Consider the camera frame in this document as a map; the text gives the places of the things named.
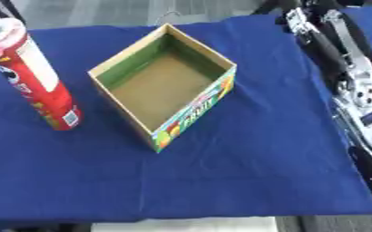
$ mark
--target open box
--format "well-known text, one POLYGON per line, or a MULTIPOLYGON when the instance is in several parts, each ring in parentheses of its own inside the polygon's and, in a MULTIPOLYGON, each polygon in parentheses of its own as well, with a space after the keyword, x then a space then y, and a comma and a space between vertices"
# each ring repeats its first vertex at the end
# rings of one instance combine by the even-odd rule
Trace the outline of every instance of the open box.
POLYGON ((103 96, 160 152, 232 89, 236 68, 165 24, 89 74, 103 96))

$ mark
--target gray carpet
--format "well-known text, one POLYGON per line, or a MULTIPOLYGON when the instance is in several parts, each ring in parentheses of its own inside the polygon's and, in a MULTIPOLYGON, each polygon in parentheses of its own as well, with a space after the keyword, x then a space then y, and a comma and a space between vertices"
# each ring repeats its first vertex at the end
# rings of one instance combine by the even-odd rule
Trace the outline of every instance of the gray carpet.
MULTIPOLYGON (((213 22, 249 15, 263 0, 13 0, 29 28, 213 22), (177 14, 165 13, 176 11, 177 14)), ((372 232, 372 216, 277 217, 280 232, 372 232)))
POLYGON ((28 26, 188 24, 249 15, 263 0, 14 0, 28 26))

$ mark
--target floor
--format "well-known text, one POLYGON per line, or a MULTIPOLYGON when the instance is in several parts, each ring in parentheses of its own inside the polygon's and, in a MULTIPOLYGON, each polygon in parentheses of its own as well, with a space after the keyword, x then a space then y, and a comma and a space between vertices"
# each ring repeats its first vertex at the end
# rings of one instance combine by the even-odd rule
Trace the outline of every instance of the floor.
POLYGON ((13 0, 31 29, 212 22, 248 15, 263 0, 13 0))
MULTIPOLYGON (((83 25, 154 25, 213 22, 249 15, 263 0, 12 0, 31 29, 83 25)), ((372 232, 372 216, 276 217, 280 232, 372 232)), ((275 232, 274 217, 146 221, 96 224, 95 232, 252 231, 275 232)))
POLYGON ((274 217, 147 220, 135 224, 94 224, 92 232, 278 232, 274 217))

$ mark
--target box bottom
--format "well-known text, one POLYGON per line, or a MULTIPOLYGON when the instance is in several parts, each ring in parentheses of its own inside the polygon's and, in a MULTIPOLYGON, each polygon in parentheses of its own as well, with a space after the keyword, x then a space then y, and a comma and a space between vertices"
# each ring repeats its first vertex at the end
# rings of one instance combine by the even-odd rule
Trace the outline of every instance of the box bottom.
POLYGON ((212 82, 190 62, 167 52, 111 93, 150 131, 155 131, 212 82))

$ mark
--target can label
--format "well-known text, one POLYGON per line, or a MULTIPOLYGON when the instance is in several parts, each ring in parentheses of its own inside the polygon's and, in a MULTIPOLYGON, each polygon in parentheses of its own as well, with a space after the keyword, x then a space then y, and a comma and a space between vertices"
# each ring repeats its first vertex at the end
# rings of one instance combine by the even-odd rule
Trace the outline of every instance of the can label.
POLYGON ((0 72, 54 129, 69 130, 81 112, 36 43, 25 33, 0 56, 0 72))

